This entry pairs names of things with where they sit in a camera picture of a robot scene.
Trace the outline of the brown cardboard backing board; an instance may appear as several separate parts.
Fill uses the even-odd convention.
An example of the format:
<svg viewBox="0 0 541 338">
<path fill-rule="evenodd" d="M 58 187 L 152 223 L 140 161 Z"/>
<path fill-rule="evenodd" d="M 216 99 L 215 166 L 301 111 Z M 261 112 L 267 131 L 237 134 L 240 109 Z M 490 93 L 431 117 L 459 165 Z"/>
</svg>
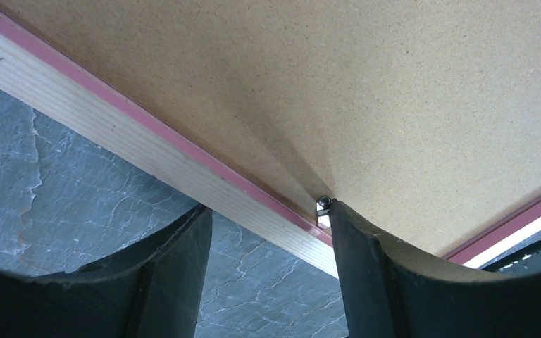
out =
<svg viewBox="0 0 541 338">
<path fill-rule="evenodd" d="M 291 208 L 445 254 L 541 194 L 541 1 L 0 1 Z"/>
</svg>

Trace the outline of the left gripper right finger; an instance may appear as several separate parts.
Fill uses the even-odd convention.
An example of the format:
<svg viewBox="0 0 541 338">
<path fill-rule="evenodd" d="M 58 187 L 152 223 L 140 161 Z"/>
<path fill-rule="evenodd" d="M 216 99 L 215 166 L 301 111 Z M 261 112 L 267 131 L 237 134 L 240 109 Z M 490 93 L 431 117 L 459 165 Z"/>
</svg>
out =
<svg viewBox="0 0 541 338">
<path fill-rule="evenodd" d="M 350 337 L 541 337 L 541 272 L 446 261 L 336 199 L 328 215 Z"/>
</svg>

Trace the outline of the wooden picture frame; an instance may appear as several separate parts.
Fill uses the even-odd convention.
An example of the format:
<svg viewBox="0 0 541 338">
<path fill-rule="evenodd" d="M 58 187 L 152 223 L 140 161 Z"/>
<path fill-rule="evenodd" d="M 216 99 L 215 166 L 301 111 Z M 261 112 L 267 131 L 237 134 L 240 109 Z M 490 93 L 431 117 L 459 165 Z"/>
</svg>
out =
<svg viewBox="0 0 541 338">
<path fill-rule="evenodd" d="M 331 236 L 0 11 L 0 89 L 335 275 Z M 541 230 L 541 194 L 444 254 L 477 268 Z"/>
</svg>

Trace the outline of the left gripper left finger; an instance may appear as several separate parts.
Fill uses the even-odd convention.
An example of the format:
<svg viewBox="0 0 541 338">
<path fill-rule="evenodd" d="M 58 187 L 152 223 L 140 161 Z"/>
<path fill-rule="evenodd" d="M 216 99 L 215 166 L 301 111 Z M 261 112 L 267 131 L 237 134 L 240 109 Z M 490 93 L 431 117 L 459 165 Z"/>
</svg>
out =
<svg viewBox="0 0 541 338">
<path fill-rule="evenodd" d="M 0 337 L 193 337 L 212 238 L 197 205 L 78 270 L 0 270 Z"/>
</svg>

